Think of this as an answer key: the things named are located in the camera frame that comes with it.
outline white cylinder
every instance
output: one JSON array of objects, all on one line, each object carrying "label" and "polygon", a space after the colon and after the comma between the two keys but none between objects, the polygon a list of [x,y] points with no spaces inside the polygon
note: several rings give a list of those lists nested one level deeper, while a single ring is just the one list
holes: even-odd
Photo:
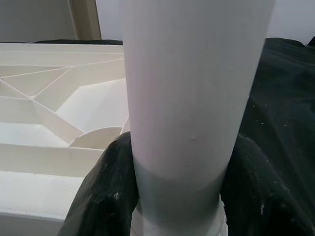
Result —
[{"label": "white cylinder", "polygon": [[122,0],[137,236],[214,236],[274,0]]}]

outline white background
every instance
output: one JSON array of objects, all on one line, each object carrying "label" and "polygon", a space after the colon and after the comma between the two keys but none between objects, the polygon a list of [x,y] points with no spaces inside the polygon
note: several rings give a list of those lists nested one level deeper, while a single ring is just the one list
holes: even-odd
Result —
[{"label": "white background", "polygon": [[0,42],[76,39],[68,0],[0,0]]},{"label": "white background", "polygon": [[[96,0],[102,39],[121,40],[119,0]],[[308,43],[315,36],[315,0],[276,0],[267,37]]]}]

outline white paint speck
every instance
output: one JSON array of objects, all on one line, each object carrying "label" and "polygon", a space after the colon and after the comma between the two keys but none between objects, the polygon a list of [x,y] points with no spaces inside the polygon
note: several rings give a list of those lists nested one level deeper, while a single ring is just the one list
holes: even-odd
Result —
[{"label": "white paint speck", "polygon": [[264,207],[265,207],[264,204],[262,204],[261,207],[260,207],[260,214],[261,215],[263,215],[263,213],[264,213]]},{"label": "white paint speck", "polygon": [[119,193],[118,193],[118,192],[115,193],[115,194],[114,194],[114,197],[115,197],[116,200],[118,200],[118,199],[119,199]]}]

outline white tube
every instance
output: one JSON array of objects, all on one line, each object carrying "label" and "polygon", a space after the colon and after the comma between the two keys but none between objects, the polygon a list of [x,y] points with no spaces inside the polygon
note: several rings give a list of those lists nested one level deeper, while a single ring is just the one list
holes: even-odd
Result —
[{"label": "white tube", "polygon": [[131,235],[212,236],[273,0],[122,0]]}]

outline white plastic part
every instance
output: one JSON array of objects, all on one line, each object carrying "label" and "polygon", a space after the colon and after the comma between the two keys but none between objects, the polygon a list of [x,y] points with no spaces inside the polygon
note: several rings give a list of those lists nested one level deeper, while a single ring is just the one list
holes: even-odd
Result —
[{"label": "white plastic part", "polygon": [[56,234],[125,126],[123,58],[122,46],[0,44],[1,232]]},{"label": "white plastic part", "polygon": [[122,0],[133,236],[227,235],[219,192],[273,0]]}]

